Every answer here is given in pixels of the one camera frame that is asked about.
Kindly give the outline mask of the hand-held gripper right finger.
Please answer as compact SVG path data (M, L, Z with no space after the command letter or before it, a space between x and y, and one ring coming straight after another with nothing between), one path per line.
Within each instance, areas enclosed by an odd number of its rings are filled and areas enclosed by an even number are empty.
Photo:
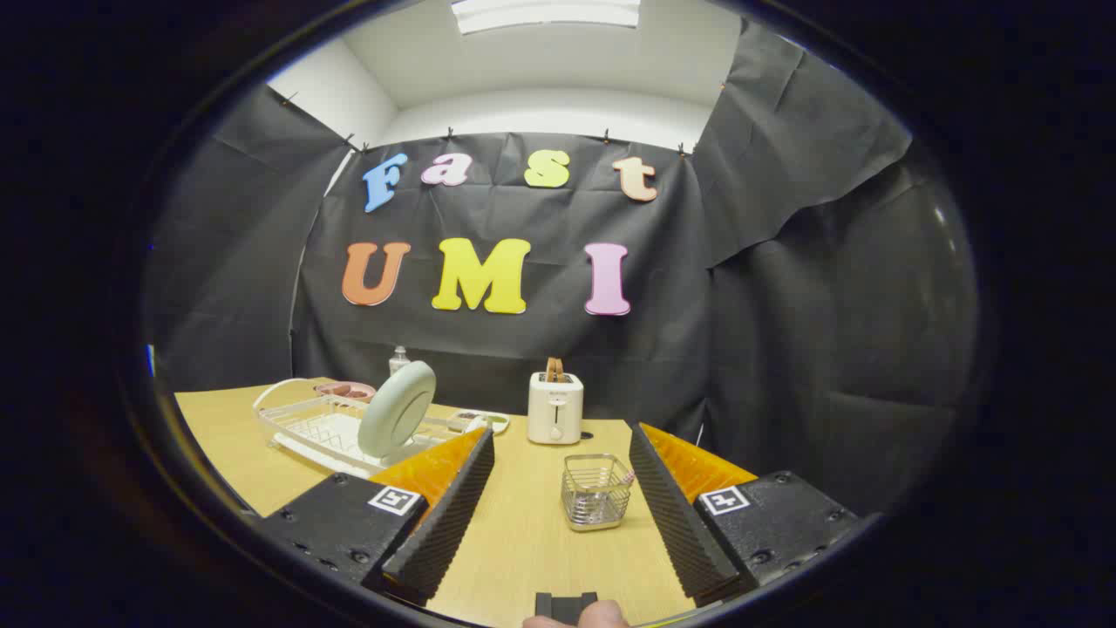
M789 470L760 476L646 424L631 429L629 458L696 605L772 584L862 529L852 509Z

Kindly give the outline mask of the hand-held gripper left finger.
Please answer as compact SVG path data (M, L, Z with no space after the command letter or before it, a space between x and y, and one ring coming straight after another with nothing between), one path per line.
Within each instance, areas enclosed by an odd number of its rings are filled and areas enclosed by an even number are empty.
M492 429L460 434L371 480L334 473L262 520L324 573L424 605L462 544L496 462Z

